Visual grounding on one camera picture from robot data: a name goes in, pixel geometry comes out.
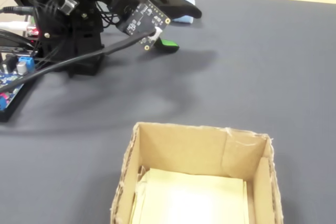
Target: open cardboard box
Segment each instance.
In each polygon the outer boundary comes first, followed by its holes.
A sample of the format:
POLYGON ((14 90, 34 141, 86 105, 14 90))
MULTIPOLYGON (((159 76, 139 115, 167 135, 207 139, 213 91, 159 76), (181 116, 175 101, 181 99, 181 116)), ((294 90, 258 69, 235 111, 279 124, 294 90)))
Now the open cardboard box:
POLYGON ((274 151, 267 134, 230 128, 138 123, 124 155, 111 224, 129 224, 144 167, 247 181, 250 224, 282 224, 274 151))

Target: wire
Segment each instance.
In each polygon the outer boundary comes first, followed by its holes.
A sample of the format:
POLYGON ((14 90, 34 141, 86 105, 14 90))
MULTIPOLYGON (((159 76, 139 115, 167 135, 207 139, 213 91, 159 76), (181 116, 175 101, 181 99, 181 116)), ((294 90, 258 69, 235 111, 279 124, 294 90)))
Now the wire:
POLYGON ((43 57, 43 59, 36 64, 36 69, 39 70, 41 69, 43 66, 45 66, 45 64, 49 63, 51 61, 51 59, 60 51, 60 49, 64 46, 66 40, 63 40, 62 42, 60 42, 49 54, 47 54, 46 56, 43 57))
POLYGON ((99 56, 99 55, 109 55, 109 54, 112 54, 112 53, 117 52, 119 50, 122 50, 124 48, 130 47, 130 46, 134 45, 135 43, 137 43, 138 41, 140 41, 141 39, 143 39, 147 36, 152 36, 153 34, 155 34, 155 32, 156 32, 156 30, 154 29, 152 31, 145 31, 145 32, 142 32, 142 33, 138 33, 138 34, 130 36, 129 38, 127 38, 125 40, 114 43, 114 44, 112 44, 112 45, 110 45, 110 46, 108 46, 104 49, 97 50, 97 51, 94 51, 94 52, 90 52, 88 54, 84 54, 84 55, 81 55, 81 56, 77 56, 75 58, 71 58, 71 59, 62 61, 60 63, 54 64, 52 66, 46 67, 42 70, 27 74, 26 76, 21 77, 19 79, 16 79, 15 81, 11 82, 10 84, 7 84, 6 86, 3 86, 2 88, 0 88, 0 93, 10 91, 10 90, 16 88, 19 85, 22 85, 22 84, 24 84, 28 81, 34 80, 34 79, 36 79, 40 76, 43 76, 43 75, 45 75, 47 73, 50 73, 50 72, 53 72, 57 69, 66 67, 68 65, 71 65, 75 62, 82 61, 82 60, 85 60, 85 59, 88 59, 88 58, 91 58, 91 57, 96 57, 96 56, 99 56))
POLYGON ((0 38, 13 41, 13 42, 15 42, 19 45, 25 45, 26 48, 29 48, 29 49, 34 48, 34 45, 32 44, 32 42, 29 39, 27 39, 27 38, 25 38, 21 35, 12 33, 11 31, 6 31, 6 30, 0 29, 0 38))
POLYGON ((98 2, 96 2, 96 6, 98 10, 100 11, 101 19, 107 23, 106 25, 103 26, 104 28, 117 24, 116 22, 113 21, 113 19, 118 16, 117 14, 113 12, 105 12, 98 2))

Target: box wall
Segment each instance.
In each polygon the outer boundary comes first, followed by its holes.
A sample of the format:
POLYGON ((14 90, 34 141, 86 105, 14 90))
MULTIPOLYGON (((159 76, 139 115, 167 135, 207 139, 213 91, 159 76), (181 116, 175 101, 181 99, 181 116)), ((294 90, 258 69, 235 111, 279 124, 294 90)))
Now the box wall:
POLYGON ((121 177, 111 208, 111 224, 128 224, 130 221, 140 163, 140 132, 136 125, 124 155, 121 177))
POLYGON ((206 126, 140 126, 140 152, 146 168, 250 180, 267 137, 252 132, 206 126))

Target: gray table surface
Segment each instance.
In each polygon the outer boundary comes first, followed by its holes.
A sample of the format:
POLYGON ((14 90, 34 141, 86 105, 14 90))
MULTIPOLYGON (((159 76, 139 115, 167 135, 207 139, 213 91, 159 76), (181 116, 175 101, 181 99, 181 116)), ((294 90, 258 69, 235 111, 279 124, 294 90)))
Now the gray table surface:
POLYGON ((134 46, 96 77, 48 74, 0 125, 0 223, 109 223, 137 121, 268 133, 285 223, 334 222, 336 6, 196 3, 201 21, 164 33, 178 53, 134 46))

